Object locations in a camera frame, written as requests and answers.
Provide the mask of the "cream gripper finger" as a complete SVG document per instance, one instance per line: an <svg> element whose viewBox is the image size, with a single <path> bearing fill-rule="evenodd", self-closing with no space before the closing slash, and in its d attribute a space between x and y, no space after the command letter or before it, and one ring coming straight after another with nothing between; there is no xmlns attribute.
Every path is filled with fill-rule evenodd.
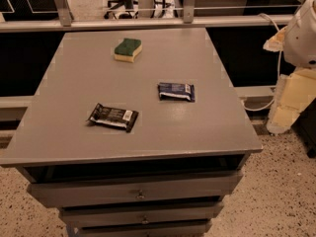
<svg viewBox="0 0 316 237"><path fill-rule="evenodd" d="M272 52L283 51L286 28L280 29L274 36L269 38L263 45L263 49Z"/></svg>
<svg viewBox="0 0 316 237"><path fill-rule="evenodd" d="M271 106L267 130L272 134L288 131L300 114L316 99L316 69L296 68L280 75Z"/></svg>

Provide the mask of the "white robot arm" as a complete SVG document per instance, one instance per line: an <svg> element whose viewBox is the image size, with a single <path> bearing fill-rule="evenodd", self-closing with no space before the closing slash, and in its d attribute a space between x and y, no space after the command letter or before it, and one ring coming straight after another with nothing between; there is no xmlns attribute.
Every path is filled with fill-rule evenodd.
<svg viewBox="0 0 316 237"><path fill-rule="evenodd" d="M316 0L306 0L286 27L268 39L263 49L282 51L295 69L276 82L267 130L288 131L300 114L316 99Z"/></svg>

